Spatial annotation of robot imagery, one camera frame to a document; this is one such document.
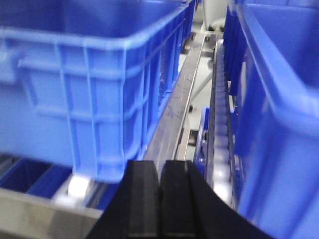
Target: conveyor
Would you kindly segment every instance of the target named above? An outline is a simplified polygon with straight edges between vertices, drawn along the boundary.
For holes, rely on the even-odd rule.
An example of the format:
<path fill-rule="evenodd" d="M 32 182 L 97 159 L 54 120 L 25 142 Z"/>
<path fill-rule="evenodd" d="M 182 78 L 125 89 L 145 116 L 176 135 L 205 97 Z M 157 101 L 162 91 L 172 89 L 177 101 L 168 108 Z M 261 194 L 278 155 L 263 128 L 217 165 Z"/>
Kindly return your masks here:
<path fill-rule="evenodd" d="M 67 189 L 74 180 L 70 169 L 46 165 L 38 178 L 45 174 L 61 176 L 56 190 L 47 192 L 46 198 L 26 191 L 0 189 L 0 238 L 78 239 L 85 238 L 89 232 L 88 239 L 269 238 L 238 216 L 209 187 L 213 173 L 213 144 L 210 142 L 214 142 L 217 69 L 217 51 L 213 57 L 213 49 L 221 49 L 222 42 L 218 40 L 222 35 L 213 32 L 192 35 L 184 48 L 188 52 L 186 60 L 144 161 L 128 163 L 119 189 L 118 185 L 87 180 L 84 196 L 74 198 Z M 201 55 L 214 59 L 206 168 L 208 184 L 192 162 L 184 162 L 190 135 L 185 118 Z M 12 164 L 14 167 L 15 161 L 4 160 L 0 173 L 5 173 Z M 54 184 L 46 183 L 48 188 Z M 95 209 L 99 205 L 105 208 L 116 191 L 106 211 Z"/>

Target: metal rail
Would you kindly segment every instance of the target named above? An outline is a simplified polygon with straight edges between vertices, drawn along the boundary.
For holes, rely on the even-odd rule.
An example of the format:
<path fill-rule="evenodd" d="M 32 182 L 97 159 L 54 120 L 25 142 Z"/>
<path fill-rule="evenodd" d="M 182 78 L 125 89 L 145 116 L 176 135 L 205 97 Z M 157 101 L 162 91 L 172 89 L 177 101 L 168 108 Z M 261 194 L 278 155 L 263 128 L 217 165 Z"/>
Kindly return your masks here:
<path fill-rule="evenodd" d="M 179 137 L 188 111 L 205 33 L 197 33 L 180 71 L 174 90 L 149 144 L 144 160 L 152 160 L 161 175 L 166 160 L 174 160 Z"/>

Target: blue plastic crate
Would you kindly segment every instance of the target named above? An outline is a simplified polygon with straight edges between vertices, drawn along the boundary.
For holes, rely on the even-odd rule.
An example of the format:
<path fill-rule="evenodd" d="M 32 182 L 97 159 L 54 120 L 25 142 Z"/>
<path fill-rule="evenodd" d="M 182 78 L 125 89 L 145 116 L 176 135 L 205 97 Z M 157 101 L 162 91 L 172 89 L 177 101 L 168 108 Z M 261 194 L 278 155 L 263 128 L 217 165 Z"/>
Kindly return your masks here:
<path fill-rule="evenodd" d="M 197 134 L 196 148 L 194 152 L 194 160 L 196 168 L 200 174 L 205 177 L 207 165 L 207 143 L 208 138 L 208 124 L 209 124 L 209 107 L 204 107 L 201 112 L 199 129 Z"/>
<path fill-rule="evenodd" d="M 188 7 L 185 13 L 185 30 L 183 34 L 183 40 L 186 40 L 189 38 L 191 33 L 191 28 L 193 26 L 193 19 L 194 19 L 194 13 L 195 13 L 195 7 L 196 7 L 196 0 L 189 0 L 187 1 Z"/>
<path fill-rule="evenodd" d="M 0 151 L 118 182 L 143 156 L 177 77 L 187 7 L 1 1 Z"/>
<path fill-rule="evenodd" d="M 238 210 L 279 239 L 319 238 L 318 6 L 239 3 L 237 37 L 228 35 L 225 43 L 225 51 L 233 47 L 225 60 L 241 104 L 234 145 L 244 170 Z"/>

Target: crate handle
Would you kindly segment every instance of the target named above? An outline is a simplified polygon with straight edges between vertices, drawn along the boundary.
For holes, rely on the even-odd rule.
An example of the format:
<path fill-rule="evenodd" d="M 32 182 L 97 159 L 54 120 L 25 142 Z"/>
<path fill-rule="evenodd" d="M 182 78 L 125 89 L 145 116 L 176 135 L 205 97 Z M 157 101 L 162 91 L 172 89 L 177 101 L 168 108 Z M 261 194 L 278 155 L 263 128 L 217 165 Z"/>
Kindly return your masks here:
<path fill-rule="evenodd" d="M 13 85 L 17 82 L 20 56 L 18 49 L 0 50 L 0 83 Z"/>

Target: scratched metal surface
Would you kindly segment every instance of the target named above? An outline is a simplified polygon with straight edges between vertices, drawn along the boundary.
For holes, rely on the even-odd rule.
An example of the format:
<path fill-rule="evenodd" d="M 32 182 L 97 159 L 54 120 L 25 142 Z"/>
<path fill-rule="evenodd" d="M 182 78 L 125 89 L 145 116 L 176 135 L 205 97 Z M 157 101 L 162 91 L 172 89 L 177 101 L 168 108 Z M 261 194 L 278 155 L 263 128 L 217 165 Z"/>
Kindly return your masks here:
<path fill-rule="evenodd" d="M 205 35 L 204 32 L 196 34 L 174 90 L 144 156 L 144 160 L 154 161 L 159 177 L 165 161 L 174 160 L 175 158 Z"/>

